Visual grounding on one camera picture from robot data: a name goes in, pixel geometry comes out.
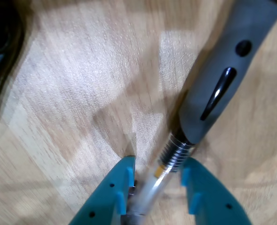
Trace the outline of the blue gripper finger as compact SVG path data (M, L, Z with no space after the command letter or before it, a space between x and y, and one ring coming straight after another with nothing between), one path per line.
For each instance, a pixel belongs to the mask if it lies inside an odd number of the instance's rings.
M197 225L250 225L243 207L199 161L188 158L181 171L188 212Z
M120 225L134 186L135 157L122 158L89 196L71 225Z

